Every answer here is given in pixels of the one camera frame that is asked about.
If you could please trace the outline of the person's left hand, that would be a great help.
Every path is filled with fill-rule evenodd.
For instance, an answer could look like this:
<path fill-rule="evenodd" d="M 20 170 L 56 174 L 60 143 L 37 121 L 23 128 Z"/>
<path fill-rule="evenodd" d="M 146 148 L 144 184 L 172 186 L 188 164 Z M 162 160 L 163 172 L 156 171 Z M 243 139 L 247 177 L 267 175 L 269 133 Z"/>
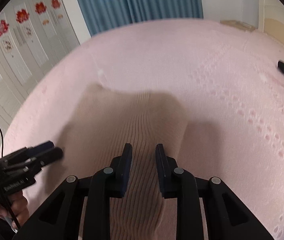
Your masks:
<path fill-rule="evenodd" d="M 11 208 L 13 214 L 15 215 L 15 217 L 18 221 L 18 224 L 20 226 L 23 226 L 24 223 L 30 217 L 30 213 L 29 213 L 29 209 L 28 209 L 28 200 L 24 197 L 23 191 L 19 191 L 19 192 L 13 194 L 13 195 L 10 195 L 9 201 L 10 201 L 10 208 Z M 0 204 L 0 218 L 5 219 L 6 217 L 12 219 L 11 228 L 17 230 L 18 226 L 15 223 L 13 217 L 11 216 L 9 211 L 7 211 L 7 209 L 4 208 Z"/>

